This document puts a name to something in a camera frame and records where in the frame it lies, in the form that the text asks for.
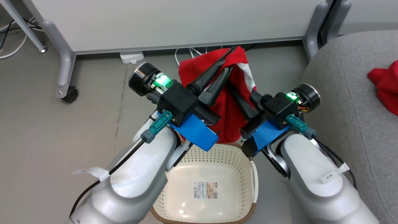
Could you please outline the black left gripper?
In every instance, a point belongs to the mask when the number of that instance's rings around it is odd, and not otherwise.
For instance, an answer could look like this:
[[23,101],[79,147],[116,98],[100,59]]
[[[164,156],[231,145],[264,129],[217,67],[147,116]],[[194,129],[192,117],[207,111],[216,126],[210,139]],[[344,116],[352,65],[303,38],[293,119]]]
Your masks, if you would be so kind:
[[144,96],[155,104],[159,113],[166,110],[171,112],[172,124],[175,126],[181,126],[191,115],[195,115],[205,125],[213,126],[221,116],[208,106],[214,106],[233,68],[224,68],[208,89],[203,91],[235,49],[236,47],[230,48],[186,87],[170,79],[150,62],[142,63],[135,69],[128,86],[139,96]]

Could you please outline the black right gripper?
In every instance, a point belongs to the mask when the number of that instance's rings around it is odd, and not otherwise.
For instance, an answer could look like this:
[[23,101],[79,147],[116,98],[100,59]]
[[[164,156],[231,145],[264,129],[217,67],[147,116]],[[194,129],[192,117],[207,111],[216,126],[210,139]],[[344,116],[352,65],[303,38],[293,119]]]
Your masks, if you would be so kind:
[[279,92],[275,96],[261,95],[256,90],[250,94],[249,104],[231,81],[227,89],[232,95],[247,122],[239,132],[248,139],[264,122],[269,121],[277,130],[287,127],[289,115],[299,117],[301,113],[310,113],[321,103],[319,92],[311,85],[300,84],[288,93]]

